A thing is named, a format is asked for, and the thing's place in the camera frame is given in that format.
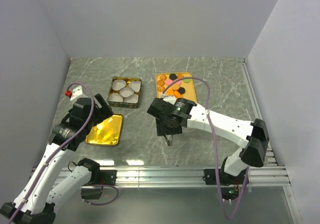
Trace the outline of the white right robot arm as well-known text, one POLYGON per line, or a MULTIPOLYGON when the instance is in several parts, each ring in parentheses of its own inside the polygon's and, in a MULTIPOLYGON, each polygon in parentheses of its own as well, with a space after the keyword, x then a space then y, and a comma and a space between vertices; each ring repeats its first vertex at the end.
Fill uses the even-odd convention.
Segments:
POLYGON ((264 166, 270 136, 261 119, 253 122, 239 120, 207 110, 194 101, 173 100, 169 96, 155 98, 147 113, 156 119, 158 136, 181 134, 185 127, 203 130, 235 143, 238 150, 226 157, 218 169, 223 185, 233 183, 248 167, 264 166))

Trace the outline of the metal tongs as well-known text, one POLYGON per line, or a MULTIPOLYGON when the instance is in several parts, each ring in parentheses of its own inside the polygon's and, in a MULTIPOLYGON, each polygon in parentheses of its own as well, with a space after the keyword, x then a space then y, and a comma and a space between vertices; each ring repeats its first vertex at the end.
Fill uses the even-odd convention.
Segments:
POLYGON ((168 146, 173 145, 173 135, 164 135, 163 137, 165 138, 165 141, 168 146))

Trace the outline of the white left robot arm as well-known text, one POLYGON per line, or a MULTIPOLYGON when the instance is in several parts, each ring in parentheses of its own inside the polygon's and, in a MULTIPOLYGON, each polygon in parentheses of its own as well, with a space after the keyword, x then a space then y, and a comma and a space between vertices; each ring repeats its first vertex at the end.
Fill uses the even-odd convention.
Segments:
POLYGON ((53 223, 58 208, 74 191, 87 184, 101 186, 100 165, 88 158, 80 160, 60 184, 54 186, 54 183, 91 129, 112 115, 101 94, 94 98, 78 97, 53 128, 42 160, 27 185, 14 201, 2 205, 1 215, 10 223, 53 223))

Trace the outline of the round orange chip cookie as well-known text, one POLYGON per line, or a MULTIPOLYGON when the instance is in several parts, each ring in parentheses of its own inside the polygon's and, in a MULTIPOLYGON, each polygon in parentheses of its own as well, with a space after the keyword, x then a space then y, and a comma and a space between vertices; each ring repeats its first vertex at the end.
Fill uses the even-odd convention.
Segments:
POLYGON ((180 85, 178 85, 178 84, 172 85, 172 89, 173 89, 174 91, 177 91, 179 88, 180 88, 180 85))

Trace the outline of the green cookie tin box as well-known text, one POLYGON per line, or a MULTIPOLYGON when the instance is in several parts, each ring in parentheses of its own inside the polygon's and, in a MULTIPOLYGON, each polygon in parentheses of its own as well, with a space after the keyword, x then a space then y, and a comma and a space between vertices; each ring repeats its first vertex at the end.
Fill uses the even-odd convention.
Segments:
POLYGON ((138 108, 141 96, 142 79, 113 77, 107 101, 114 107, 138 108))

